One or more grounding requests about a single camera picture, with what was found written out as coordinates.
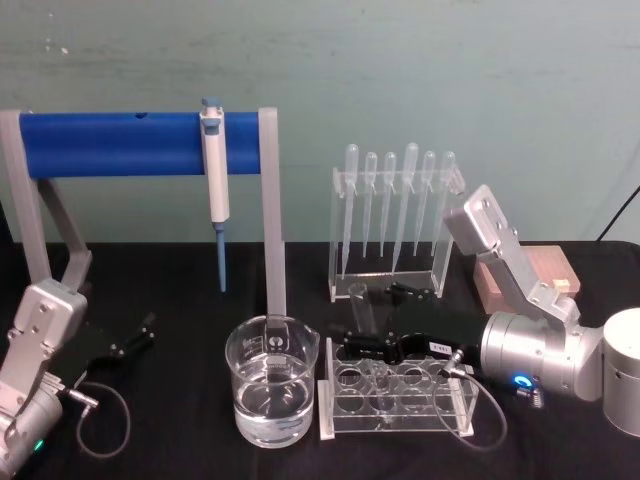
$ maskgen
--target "blue cylindrical bar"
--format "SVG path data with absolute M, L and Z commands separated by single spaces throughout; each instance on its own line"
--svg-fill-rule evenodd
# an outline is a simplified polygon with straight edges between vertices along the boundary
M 204 174 L 198 113 L 20 115 L 31 178 Z M 259 174 L 258 114 L 225 113 L 227 171 Z

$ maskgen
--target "cable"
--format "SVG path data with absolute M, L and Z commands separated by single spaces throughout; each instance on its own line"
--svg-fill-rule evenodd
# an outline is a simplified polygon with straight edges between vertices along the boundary
M 613 218 L 611 219 L 609 224 L 606 227 L 604 227 L 604 230 L 602 231 L 602 233 L 598 236 L 598 239 L 596 240 L 597 242 L 599 242 L 600 240 L 602 240 L 604 238 L 604 236 L 609 232 L 611 227 L 613 227 L 613 224 L 616 223 L 616 220 L 618 220 L 618 217 L 620 217 L 620 215 L 622 215 L 622 212 L 624 212 L 625 209 L 632 202 L 632 200 L 634 198 L 636 198 L 636 195 L 638 195 L 638 193 L 640 193 L 640 185 L 638 185 L 638 188 L 636 188 L 636 190 L 629 196 L 629 198 L 627 198 L 627 201 L 622 204 L 622 206 L 616 212 L 616 214 L 613 216 Z
M 507 425 L 507 417 L 504 415 L 504 412 L 502 411 L 502 407 L 500 407 L 500 404 L 498 403 L 498 401 L 494 398 L 493 395 L 491 395 L 491 392 L 489 392 L 489 390 L 487 390 L 487 388 L 484 385 L 482 385 L 477 379 L 473 378 L 472 376 L 465 375 L 464 378 L 474 383 L 480 390 L 482 390 L 482 392 L 487 396 L 487 398 L 491 401 L 491 403 L 495 407 L 496 411 L 498 412 L 498 415 L 500 416 L 500 424 L 501 424 L 500 438 L 498 438 L 498 440 L 496 440 L 495 443 L 485 446 L 485 445 L 475 445 L 471 443 L 469 440 L 466 440 L 462 438 L 460 435 L 458 435 L 458 433 L 456 433 L 456 431 L 444 421 L 444 418 L 442 418 L 442 414 L 440 413 L 440 408 L 436 404 L 436 393 L 438 391 L 438 388 L 440 387 L 440 385 L 438 385 L 437 382 L 436 382 L 435 389 L 433 390 L 433 395 L 431 397 L 431 403 L 433 405 L 433 409 L 435 410 L 436 416 L 438 417 L 438 420 L 440 420 L 444 428 L 450 434 L 452 434 L 454 437 L 456 437 L 458 440 L 464 443 L 467 447 L 471 448 L 472 450 L 475 450 L 476 452 L 490 452 L 498 448 L 500 445 L 502 445 L 502 443 L 507 438 L 507 431 L 509 428 Z
M 122 452 L 122 450 L 124 450 L 124 448 L 127 446 L 127 444 L 129 443 L 129 436 L 131 434 L 131 413 L 129 412 L 129 407 L 127 406 L 127 402 L 125 401 L 124 398 L 122 398 L 122 395 L 120 395 L 115 388 L 112 388 L 112 387 L 110 387 L 108 385 L 105 385 L 103 383 L 83 382 L 82 385 L 87 386 L 87 387 L 99 388 L 99 389 L 105 390 L 107 392 L 111 392 L 113 395 L 115 395 L 115 397 L 120 401 L 120 404 L 122 405 L 122 410 L 124 412 L 124 418 L 125 418 L 126 427 L 125 427 L 125 432 L 124 432 L 124 439 L 122 440 L 122 443 L 120 444 L 120 446 L 118 448 L 116 448 L 115 450 L 113 450 L 111 452 L 107 452 L 107 453 L 94 452 L 89 447 L 87 447 L 87 445 L 82 440 L 82 433 L 81 433 L 82 426 L 84 425 L 84 420 L 89 416 L 89 412 L 91 411 L 91 408 L 87 407 L 82 412 L 82 415 L 80 416 L 80 420 L 78 421 L 78 426 L 76 427 L 76 439 L 78 440 L 78 445 L 80 445 L 80 448 L 87 455 L 90 455 L 93 458 L 98 458 L 100 460 L 104 460 L 104 459 L 107 459 L 107 458 L 115 457 L 120 452 Z

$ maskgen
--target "black table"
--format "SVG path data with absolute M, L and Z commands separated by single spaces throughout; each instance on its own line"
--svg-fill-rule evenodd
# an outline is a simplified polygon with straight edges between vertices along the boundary
M 640 305 L 639 247 L 561 245 L 582 282 L 577 302 L 584 325 L 601 325 L 616 311 Z M 59 271 L 63 250 L 50 250 Z M 218 292 L 212 245 L 93 245 L 92 250 L 88 320 L 126 334 L 147 312 L 158 316 L 152 349 L 136 362 L 98 374 L 129 403 L 131 442 L 110 461 L 88 458 L 74 437 L 80 408 L 65 401 L 63 419 L 25 466 L 22 479 L 600 480 L 640 475 L 640 440 L 611 426 L 600 401 L 549 394 L 542 411 L 499 396 L 510 430 L 505 445 L 490 454 L 471 452 L 446 433 L 342 434 L 321 442 L 317 419 L 289 448 L 253 447 L 235 429 L 224 343 L 235 325 L 264 310 L 262 246 L 228 246 L 230 291 L 225 295 Z M 327 259 L 325 244 L 287 246 L 288 313 L 323 336 L 331 323 L 350 318 L 348 304 L 328 301 Z M 472 259 L 454 252 L 444 298 L 460 309 L 479 309 L 472 268 Z M 0 247 L 0 271 L 4 332 L 28 284 L 17 246 Z M 318 378 L 324 376 L 322 359 L 321 352 Z M 115 403 L 104 397 L 95 417 L 86 426 L 87 442 L 103 450 L 116 446 L 123 426 Z M 480 443 L 497 434 L 497 418 L 486 401 L 479 402 L 474 428 Z

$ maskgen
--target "green wall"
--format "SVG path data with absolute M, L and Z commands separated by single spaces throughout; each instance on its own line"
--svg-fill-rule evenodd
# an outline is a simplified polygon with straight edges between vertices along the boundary
M 630 0 L 0 0 L 0 108 L 278 107 L 289 241 L 328 239 L 348 143 L 410 141 L 455 151 L 521 238 L 588 239 L 640 183 L 639 15 Z M 88 240 L 214 236 L 204 178 L 61 185 Z M 259 185 L 231 180 L 231 241 L 261 239 Z M 15 234 L 4 167 L 0 200 Z M 622 220 L 612 235 L 640 242 Z

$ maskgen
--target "gray support leg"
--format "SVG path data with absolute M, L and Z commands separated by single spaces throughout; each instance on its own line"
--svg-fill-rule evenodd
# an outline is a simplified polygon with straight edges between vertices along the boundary
M 27 168 L 19 110 L 0 112 L 0 141 L 4 149 L 29 275 L 32 283 L 38 283 L 51 277 L 51 267 L 44 240 L 38 191 Z
M 280 146 L 278 110 L 258 110 L 260 136 L 260 174 L 262 179 L 262 218 L 267 276 L 267 313 L 287 314 L 284 240 L 280 207 Z
M 73 290 L 78 290 L 84 283 L 89 271 L 92 258 L 91 252 L 62 202 L 62 195 L 58 185 L 53 180 L 39 180 L 38 190 L 64 243 L 69 249 L 69 264 L 64 271 L 61 283 Z

